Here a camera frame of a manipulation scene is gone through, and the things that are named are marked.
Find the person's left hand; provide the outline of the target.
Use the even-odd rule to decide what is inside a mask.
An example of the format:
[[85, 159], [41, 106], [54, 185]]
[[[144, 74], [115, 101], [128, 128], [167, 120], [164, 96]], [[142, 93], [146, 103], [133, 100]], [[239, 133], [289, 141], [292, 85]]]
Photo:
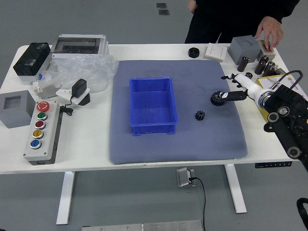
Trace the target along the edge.
[[259, 38], [262, 32], [264, 32], [264, 43], [267, 49], [276, 48], [284, 36], [282, 24], [270, 16], [261, 20], [254, 38]]

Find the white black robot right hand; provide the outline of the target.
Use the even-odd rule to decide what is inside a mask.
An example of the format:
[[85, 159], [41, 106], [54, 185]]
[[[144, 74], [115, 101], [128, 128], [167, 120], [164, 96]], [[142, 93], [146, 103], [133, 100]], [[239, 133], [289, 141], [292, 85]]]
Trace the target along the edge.
[[222, 79], [230, 79], [238, 83], [244, 91], [218, 92], [217, 99], [223, 101], [243, 101], [247, 97], [253, 99], [258, 107], [264, 106], [264, 99], [267, 90], [260, 87], [248, 77], [242, 74], [230, 74], [223, 76]]

